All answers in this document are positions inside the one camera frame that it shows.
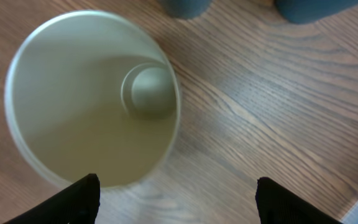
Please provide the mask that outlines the cream tall cup front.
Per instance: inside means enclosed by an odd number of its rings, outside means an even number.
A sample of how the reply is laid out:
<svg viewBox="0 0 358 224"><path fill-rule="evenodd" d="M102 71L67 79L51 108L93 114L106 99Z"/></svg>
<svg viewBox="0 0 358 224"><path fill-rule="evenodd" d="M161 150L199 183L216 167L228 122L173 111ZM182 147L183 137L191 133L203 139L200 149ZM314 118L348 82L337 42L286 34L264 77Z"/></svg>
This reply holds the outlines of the cream tall cup front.
<svg viewBox="0 0 358 224"><path fill-rule="evenodd" d="M166 160L181 92L144 30L85 10L54 17L26 38L7 72L4 106L19 152L45 180L65 188L92 173L112 189Z"/></svg>

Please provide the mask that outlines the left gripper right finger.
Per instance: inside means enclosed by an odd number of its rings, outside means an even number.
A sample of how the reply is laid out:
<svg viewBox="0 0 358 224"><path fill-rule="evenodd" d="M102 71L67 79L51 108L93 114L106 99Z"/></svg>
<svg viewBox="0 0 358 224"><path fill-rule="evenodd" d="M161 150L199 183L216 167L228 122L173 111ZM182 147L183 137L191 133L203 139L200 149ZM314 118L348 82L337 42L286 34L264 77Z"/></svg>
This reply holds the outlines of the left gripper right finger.
<svg viewBox="0 0 358 224"><path fill-rule="evenodd" d="M341 224L268 177L258 179L255 201L261 224Z"/></svg>

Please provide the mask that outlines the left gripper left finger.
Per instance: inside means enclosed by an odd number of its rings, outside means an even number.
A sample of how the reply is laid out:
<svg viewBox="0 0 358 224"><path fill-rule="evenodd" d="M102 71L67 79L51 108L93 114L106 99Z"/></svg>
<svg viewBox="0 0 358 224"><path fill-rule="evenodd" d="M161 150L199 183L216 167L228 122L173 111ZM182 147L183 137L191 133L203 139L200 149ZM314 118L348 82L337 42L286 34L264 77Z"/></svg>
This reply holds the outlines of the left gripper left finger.
<svg viewBox="0 0 358 224"><path fill-rule="evenodd" d="M98 176L88 174L6 224L94 224L100 194Z"/></svg>

